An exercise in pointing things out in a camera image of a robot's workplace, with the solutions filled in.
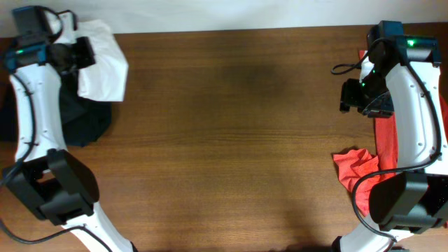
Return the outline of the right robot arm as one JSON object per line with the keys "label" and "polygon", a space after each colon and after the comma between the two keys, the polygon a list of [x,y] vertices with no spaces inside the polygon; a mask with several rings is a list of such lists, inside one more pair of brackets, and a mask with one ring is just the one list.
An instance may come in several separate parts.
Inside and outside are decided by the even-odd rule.
{"label": "right robot arm", "polygon": [[369,196],[359,226],[336,238],[334,251],[390,251],[402,239],[447,221],[447,140],[438,94],[440,60],[434,38],[369,35],[360,79],[344,85],[340,108],[395,116],[398,166]]}

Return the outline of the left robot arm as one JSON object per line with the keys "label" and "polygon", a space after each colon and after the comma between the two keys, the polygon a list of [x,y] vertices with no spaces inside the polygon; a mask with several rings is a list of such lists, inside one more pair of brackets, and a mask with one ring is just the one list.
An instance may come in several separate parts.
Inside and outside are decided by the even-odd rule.
{"label": "left robot arm", "polygon": [[64,84],[80,80],[98,61],[92,39],[19,44],[6,52],[5,65],[15,91],[18,147],[3,182],[40,221],[71,232],[89,251],[135,251],[99,203],[92,171],[67,150],[60,115]]}

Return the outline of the white graphic t-shirt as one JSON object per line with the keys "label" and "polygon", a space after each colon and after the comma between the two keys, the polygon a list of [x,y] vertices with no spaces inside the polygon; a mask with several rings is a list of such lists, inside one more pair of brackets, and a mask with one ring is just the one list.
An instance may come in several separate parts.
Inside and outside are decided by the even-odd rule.
{"label": "white graphic t-shirt", "polygon": [[129,64],[111,28],[102,20],[73,22],[63,20],[63,32],[58,43],[72,43],[88,37],[95,63],[79,71],[77,94],[97,102],[121,102],[125,98]]}

